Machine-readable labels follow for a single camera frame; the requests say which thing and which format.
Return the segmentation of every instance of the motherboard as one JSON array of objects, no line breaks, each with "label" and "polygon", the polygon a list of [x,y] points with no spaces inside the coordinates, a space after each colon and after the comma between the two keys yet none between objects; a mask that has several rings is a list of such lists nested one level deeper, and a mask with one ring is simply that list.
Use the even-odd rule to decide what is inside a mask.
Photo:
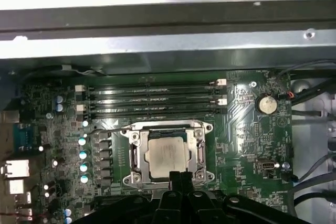
[{"label": "motherboard", "polygon": [[286,212],[290,79],[275,76],[212,71],[23,85],[2,112],[13,145],[1,173],[15,212],[28,214],[6,223],[71,223],[130,194],[151,198],[167,189],[170,170],[186,168],[196,188]]}]

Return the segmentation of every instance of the cpu socket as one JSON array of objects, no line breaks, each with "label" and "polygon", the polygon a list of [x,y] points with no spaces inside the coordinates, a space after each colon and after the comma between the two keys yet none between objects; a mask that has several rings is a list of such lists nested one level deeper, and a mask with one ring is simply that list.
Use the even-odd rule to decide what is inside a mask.
[{"label": "cpu socket", "polygon": [[206,170],[205,135],[213,130],[198,120],[139,122],[124,127],[129,139],[130,175],[127,186],[141,190],[167,189],[169,172],[193,173],[194,186],[215,178]]}]

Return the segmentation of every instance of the screw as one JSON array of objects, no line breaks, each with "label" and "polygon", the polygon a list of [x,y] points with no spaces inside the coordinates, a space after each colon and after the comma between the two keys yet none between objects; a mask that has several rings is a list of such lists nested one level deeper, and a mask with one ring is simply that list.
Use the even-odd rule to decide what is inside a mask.
[{"label": "screw", "polygon": [[200,191],[196,191],[196,192],[194,192],[194,196],[195,197],[202,197],[202,193],[200,192]]},{"label": "screw", "polygon": [[304,32],[303,37],[305,39],[312,39],[315,37],[315,35],[316,35],[315,30],[311,28]]},{"label": "screw", "polygon": [[239,199],[236,198],[236,197],[232,197],[232,198],[230,198],[230,201],[231,201],[232,203],[239,203]]},{"label": "screw", "polygon": [[132,138],[133,138],[134,140],[138,140],[138,138],[139,138],[139,135],[138,135],[138,134],[136,134],[136,133],[133,133],[133,134],[132,134]]},{"label": "screw", "polygon": [[134,175],[133,175],[133,179],[134,179],[135,182],[140,182],[141,177],[140,177],[140,175],[138,175],[138,174],[134,174]]},{"label": "screw", "polygon": [[255,81],[250,82],[250,86],[252,88],[255,88],[257,86],[257,83]]},{"label": "screw", "polygon": [[201,130],[196,130],[194,134],[196,137],[200,137],[203,135],[203,132]]},{"label": "screw", "polygon": [[197,178],[198,178],[198,179],[202,179],[202,178],[204,178],[204,174],[203,174],[203,173],[198,173],[198,174],[197,174]]},{"label": "screw", "polygon": [[288,162],[283,162],[282,168],[288,170],[290,168],[290,164]]}]

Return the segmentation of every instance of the black cable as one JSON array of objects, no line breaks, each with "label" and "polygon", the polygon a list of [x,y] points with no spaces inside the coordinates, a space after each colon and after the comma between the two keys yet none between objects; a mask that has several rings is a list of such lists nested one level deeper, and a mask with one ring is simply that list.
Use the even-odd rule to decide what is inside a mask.
[{"label": "black cable", "polygon": [[321,111],[300,111],[300,110],[292,110],[292,115],[322,116]]},{"label": "black cable", "polygon": [[313,198],[323,198],[329,202],[335,203],[336,202],[336,193],[332,191],[322,191],[322,192],[315,192],[315,193],[307,193],[297,197],[294,200],[294,206]]},{"label": "black cable", "polygon": [[310,89],[306,89],[297,93],[296,97],[292,100],[292,106],[306,102],[312,98],[317,97],[320,94],[327,92],[330,89],[330,87],[335,83],[336,79],[329,79]]},{"label": "black cable", "polygon": [[306,181],[301,182],[297,186],[293,187],[288,191],[287,194],[287,205],[288,205],[288,212],[293,215],[297,216],[296,211],[295,211],[295,206],[294,206],[294,194],[298,191],[304,190],[306,188],[320,185],[323,183],[331,182],[336,180],[336,173],[327,173],[327,174],[322,174],[319,176],[316,176],[314,178],[308,179]]},{"label": "black cable", "polygon": [[327,161],[328,159],[335,157],[336,156],[336,152],[331,152],[328,153],[327,155],[321,157],[319,160],[317,160],[315,162],[315,164],[313,164],[311,166],[311,168],[301,177],[298,179],[298,182],[302,182],[304,181],[310,174],[312,174],[320,165],[322,165],[325,161]]},{"label": "black cable", "polygon": [[[322,112],[321,111],[314,111],[314,110],[310,110],[310,111],[300,111],[300,110],[292,110],[292,115],[299,115],[299,116],[322,116]],[[330,113],[327,113],[326,118],[330,121],[336,121],[336,116]]]},{"label": "black cable", "polygon": [[336,64],[336,60],[332,60],[332,59],[312,60],[312,61],[308,61],[308,62],[305,62],[305,63],[296,64],[294,66],[291,66],[291,67],[286,68],[283,71],[279,72],[276,75],[276,79],[279,79],[282,75],[284,75],[285,73],[289,73],[292,70],[295,70],[295,69],[298,69],[298,68],[308,67],[308,66],[311,66],[311,65],[322,64],[322,63]]}]

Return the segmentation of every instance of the green circuit board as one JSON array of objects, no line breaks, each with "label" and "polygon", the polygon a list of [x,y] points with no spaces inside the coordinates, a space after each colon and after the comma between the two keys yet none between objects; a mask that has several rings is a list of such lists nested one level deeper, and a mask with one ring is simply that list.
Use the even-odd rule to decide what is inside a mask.
[{"label": "green circuit board", "polygon": [[[271,115],[260,113],[255,101],[262,94],[279,95],[281,86],[290,85],[289,76],[285,76],[280,86],[274,73],[269,70],[248,71],[212,71],[188,72],[175,74],[139,74],[129,76],[77,77],[59,81],[36,82],[22,88],[25,103],[20,110],[21,124],[33,129],[32,143],[50,144],[45,152],[45,168],[41,171],[39,183],[40,211],[45,211],[52,198],[44,197],[43,185],[51,179],[63,180],[66,192],[59,196],[59,211],[54,213],[53,223],[64,223],[63,210],[73,209],[72,220],[85,214],[85,205],[99,196],[119,196],[128,194],[151,194],[151,191],[138,191],[122,183],[130,173],[128,139],[118,133],[111,135],[111,183],[101,180],[99,143],[95,139],[87,140],[85,146],[78,144],[79,138],[96,129],[118,129],[137,121],[197,119],[214,126],[206,135],[207,170],[215,174],[215,179],[203,185],[203,189],[221,189],[225,194],[241,194],[258,202],[287,211],[286,193],[292,183],[286,182],[282,175],[292,172],[292,128],[291,104],[287,100],[277,101],[277,111]],[[130,117],[88,117],[76,111],[78,93],[75,86],[97,87],[117,85],[164,85],[165,83],[197,83],[226,79],[225,93],[227,105],[225,113],[190,113],[169,114],[162,116]],[[55,102],[56,97],[62,102]],[[96,110],[106,114],[117,113],[110,109]],[[83,172],[79,167],[81,150],[88,151],[91,166],[86,174],[89,181],[81,183]],[[63,157],[64,162],[53,167],[52,160]],[[262,161],[272,160],[277,167],[272,170],[262,169]]]}]

